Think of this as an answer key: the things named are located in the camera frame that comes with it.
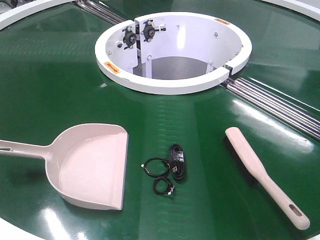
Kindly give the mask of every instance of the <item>brush bristles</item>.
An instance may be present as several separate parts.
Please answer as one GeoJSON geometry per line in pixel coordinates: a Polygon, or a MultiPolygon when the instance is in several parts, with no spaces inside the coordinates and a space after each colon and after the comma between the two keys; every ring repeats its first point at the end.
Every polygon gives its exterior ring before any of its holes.
{"type": "Polygon", "coordinates": [[[247,170],[243,162],[241,161],[240,157],[238,156],[237,152],[235,151],[234,147],[232,146],[231,142],[227,138],[227,136],[223,139],[223,144],[225,145],[226,149],[228,150],[231,158],[235,161],[236,166],[240,170],[242,176],[244,177],[245,181],[250,187],[257,185],[259,182],[257,179],[251,175],[251,173],[247,170]]]}

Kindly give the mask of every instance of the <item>green surface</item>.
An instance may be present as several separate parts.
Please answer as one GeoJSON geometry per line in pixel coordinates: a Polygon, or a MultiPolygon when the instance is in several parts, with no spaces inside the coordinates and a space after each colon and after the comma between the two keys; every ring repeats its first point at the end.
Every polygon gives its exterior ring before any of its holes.
{"type": "MultiPolygon", "coordinates": [[[[312,106],[300,103],[320,118],[317,22],[253,0],[107,4],[130,18],[189,11],[236,24],[253,45],[237,76],[312,106]]],[[[124,127],[129,145],[123,210],[73,206],[50,186],[43,161],[0,155],[2,218],[48,240],[63,234],[60,239],[301,240],[320,232],[319,142],[220,86],[162,96],[118,85],[99,70],[94,54],[96,40],[110,26],[65,4],[0,33],[0,138],[47,145],[77,124],[124,127]],[[270,176],[309,217],[308,230],[295,229],[261,186],[243,180],[222,142],[231,126],[243,131],[270,176]],[[184,148],[187,179],[171,196],[158,196],[140,165],[167,157],[174,142],[184,148]],[[64,230],[52,224],[53,213],[64,230]]]]}

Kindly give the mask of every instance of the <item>orange label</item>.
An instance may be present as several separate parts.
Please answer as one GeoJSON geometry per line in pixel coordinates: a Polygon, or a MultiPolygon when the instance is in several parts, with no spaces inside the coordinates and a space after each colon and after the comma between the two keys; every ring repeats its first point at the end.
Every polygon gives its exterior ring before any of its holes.
{"type": "Polygon", "coordinates": [[[215,20],[218,21],[218,22],[220,22],[220,23],[223,23],[223,24],[225,24],[225,25],[229,25],[229,24],[230,24],[230,22],[225,21],[225,20],[220,19],[220,18],[216,18],[215,20]]]}
{"type": "Polygon", "coordinates": [[[107,61],[104,63],[104,65],[106,65],[112,72],[114,72],[115,74],[120,73],[119,68],[117,68],[115,65],[113,65],[111,62],[107,61]]]}

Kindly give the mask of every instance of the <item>brush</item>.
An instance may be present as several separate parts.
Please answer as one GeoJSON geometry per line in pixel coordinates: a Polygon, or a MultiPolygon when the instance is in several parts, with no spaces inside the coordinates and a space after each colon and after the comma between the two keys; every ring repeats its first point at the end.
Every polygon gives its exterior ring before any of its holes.
{"type": "Polygon", "coordinates": [[[248,171],[248,176],[255,178],[264,187],[297,229],[307,229],[310,226],[308,217],[270,178],[264,165],[255,151],[251,148],[240,129],[237,127],[230,127],[225,130],[225,134],[242,161],[243,168],[248,171]]]}

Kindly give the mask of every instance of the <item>metal rail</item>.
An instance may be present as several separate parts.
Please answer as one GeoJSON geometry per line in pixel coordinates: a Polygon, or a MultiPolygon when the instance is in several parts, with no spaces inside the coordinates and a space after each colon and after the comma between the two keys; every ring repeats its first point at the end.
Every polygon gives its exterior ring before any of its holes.
{"type": "Polygon", "coordinates": [[[228,78],[222,85],[232,93],[320,141],[320,121],[301,111],[289,101],[244,78],[235,80],[228,78]]]}
{"type": "Polygon", "coordinates": [[[78,5],[83,10],[107,21],[108,23],[111,23],[113,25],[122,23],[126,21],[123,17],[113,13],[109,9],[106,9],[105,7],[95,3],[91,0],[76,0],[76,5],[78,5]]]}

